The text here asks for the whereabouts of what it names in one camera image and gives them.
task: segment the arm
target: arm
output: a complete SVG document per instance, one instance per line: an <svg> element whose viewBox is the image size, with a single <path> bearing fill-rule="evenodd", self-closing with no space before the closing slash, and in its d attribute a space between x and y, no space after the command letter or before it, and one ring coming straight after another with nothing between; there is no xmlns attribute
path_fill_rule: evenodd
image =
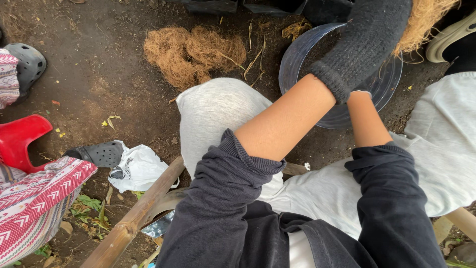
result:
<svg viewBox="0 0 476 268"><path fill-rule="evenodd" d="M361 185L359 242L379 267L446 267L413 157L387 144L392 139L367 93L352 93L347 104L359 147L346 163Z"/></svg>
<svg viewBox="0 0 476 268"><path fill-rule="evenodd" d="M307 75L235 134L225 131L221 144L197 164L165 235L158 267L236 267L247 230L246 206L335 102L320 80Z"/></svg>

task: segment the patterned fabric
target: patterned fabric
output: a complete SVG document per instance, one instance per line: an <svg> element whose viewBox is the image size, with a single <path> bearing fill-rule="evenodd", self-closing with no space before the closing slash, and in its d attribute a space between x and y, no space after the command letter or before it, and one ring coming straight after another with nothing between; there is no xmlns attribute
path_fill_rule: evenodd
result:
<svg viewBox="0 0 476 268"><path fill-rule="evenodd" d="M64 156L40 171L0 165L0 267L43 246L56 234L81 185L97 167Z"/></svg>
<svg viewBox="0 0 476 268"><path fill-rule="evenodd" d="M0 109L14 103L20 96L17 79L18 59L8 50L0 49Z"/></svg>

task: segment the white shoe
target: white shoe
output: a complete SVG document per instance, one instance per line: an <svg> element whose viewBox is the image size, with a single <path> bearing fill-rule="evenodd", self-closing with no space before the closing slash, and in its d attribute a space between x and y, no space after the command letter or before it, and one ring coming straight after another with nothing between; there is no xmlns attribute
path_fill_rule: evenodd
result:
<svg viewBox="0 0 476 268"><path fill-rule="evenodd" d="M451 24L436 35L426 48L426 58L431 62L446 62L443 51L452 43L476 31L476 11Z"/></svg>

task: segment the white plastic bag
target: white plastic bag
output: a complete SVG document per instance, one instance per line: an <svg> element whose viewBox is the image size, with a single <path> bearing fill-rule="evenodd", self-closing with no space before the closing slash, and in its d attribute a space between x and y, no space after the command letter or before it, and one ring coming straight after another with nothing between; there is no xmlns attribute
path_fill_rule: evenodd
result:
<svg viewBox="0 0 476 268"><path fill-rule="evenodd" d="M169 166L148 146L141 144L129 149L122 141L114 141L122 144L124 152L119 165L109 173L108 180L120 193L127 190L147 191ZM176 188L178 184L177 178L171 188Z"/></svg>

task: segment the knee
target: knee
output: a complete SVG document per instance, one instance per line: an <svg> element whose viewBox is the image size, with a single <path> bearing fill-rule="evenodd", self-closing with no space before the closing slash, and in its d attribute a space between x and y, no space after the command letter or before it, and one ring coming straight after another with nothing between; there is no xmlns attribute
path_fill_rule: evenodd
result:
<svg viewBox="0 0 476 268"><path fill-rule="evenodd" d="M216 111L267 108L271 102L241 80L216 78L185 90L177 97L180 113L187 109Z"/></svg>

